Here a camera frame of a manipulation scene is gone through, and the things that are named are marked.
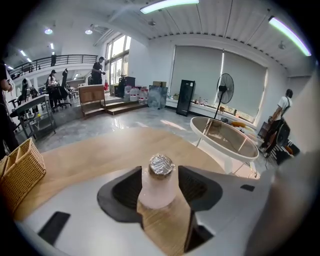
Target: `railing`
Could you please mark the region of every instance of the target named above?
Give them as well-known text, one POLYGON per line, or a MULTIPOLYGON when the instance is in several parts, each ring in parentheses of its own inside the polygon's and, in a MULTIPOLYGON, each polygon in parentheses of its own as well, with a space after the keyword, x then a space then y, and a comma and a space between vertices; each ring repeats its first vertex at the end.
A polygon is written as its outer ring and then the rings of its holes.
POLYGON ((10 77, 14 80, 25 74, 31 72, 55 66, 66 65, 66 64, 94 64, 97 61, 97 55, 57 55, 54 57, 39 58, 32 62, 27 62, 22 65, 15 67, 13 70, 9 71, 10 77))

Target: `black refrigerator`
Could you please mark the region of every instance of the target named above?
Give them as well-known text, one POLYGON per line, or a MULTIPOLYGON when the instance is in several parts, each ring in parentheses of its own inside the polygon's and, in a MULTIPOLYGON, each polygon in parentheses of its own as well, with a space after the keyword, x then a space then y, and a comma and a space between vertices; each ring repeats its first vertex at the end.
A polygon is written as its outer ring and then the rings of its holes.
POLYGON ((195 81, 181 80, 181 87, 179 93, 178 105, 176 106, 176 113, 187 116, 196 86, 195 81))

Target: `orange cushion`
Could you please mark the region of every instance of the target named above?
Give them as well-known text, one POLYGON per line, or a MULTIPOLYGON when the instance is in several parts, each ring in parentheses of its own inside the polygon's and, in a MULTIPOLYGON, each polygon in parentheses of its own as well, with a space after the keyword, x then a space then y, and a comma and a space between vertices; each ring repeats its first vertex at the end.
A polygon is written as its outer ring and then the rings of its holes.
POLYGON ((289 153, 290 155, 293 155, 293 154, 294 154, 294 152, 292 151, 292 149, 291 149, 289 146, 284 146, 284 148, 285 148, 286 151, 288 151, 288 153, 289 153))
POLYGON ((246 125, 243 122, 237 122, 237 121, 233 121, 231 123, 234 127, 246 127, 246 125))

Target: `ceiling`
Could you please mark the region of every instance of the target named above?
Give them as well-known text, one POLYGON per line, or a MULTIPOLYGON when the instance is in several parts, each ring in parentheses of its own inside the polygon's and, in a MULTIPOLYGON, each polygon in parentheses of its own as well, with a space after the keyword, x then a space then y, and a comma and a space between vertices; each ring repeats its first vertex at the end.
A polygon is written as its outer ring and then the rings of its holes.
POLYGON ((274 59, 291 72, 307 69, 314 65, 314 58, 306 57, 283 33, 268 23, 270 16, 276 16, 303 38, 294 22, 277 6, 267 0, 199 0, 199 4, 169 7, 149 14, 142 14, 140 8, 147 0, 51 0, 39 6, 17 32, 8 46, 8 56, 17 49, 30 52, 33 59, 47 57, 47 27, 54 26, 56 54, 69 39, 71 30, 83 33, 92 25, 92 44, 109 29, 127 34, 143 44, 159 37, 177 34, 204 34, 238 41, 274 59), (283 42, 285 49, 280 49, 283 42))
POLYGON ((144 4, 143 0, 124 4, 131 6, 126 11, 125 18, 119 16, 113 22, 116 24, 121 19, 128 26, 134 24, 132 29, 149 40, 177 34, 224 37, 264 53, 291 71, 315 63, 313 57, 306 57, 287 36, 269 24, 269 17, 275 16, 290 26, 304 42, 307 41, 288 15, 269 1, 199 0, 199 4, 173 6, 148 14, 140 12, 140 7, 144 4), (150 21, 154 21, 156 25, 148 25, 150 21), (279 48, 281 41, 285 49, 279 48))

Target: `white shirt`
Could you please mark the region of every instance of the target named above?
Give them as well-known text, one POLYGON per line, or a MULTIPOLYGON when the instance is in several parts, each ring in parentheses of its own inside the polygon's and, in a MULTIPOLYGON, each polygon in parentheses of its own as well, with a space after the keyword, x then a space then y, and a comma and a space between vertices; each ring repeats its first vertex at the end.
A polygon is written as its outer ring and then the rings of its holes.
POLYGON ((51 81, 51 78, 50 76, 48 77, 48 86, 54 86, 55 85, 55 82, 56 82, 56 78, 54 76, 52 76, 52 81, 51 81))
POLYGON ((278 116, 275 118, 275 121, 280 120, 281 119, 281 115, 284 112, 284 110, 286 109, 286 107, 288 107, 290 105, 290 107, 292 106, 292 100, 289 97, 285 97, 282 96, 281 99, 279 100, 278 106, 280 108, 282 108, 282 111, 280 114, 278 114, 278 116))

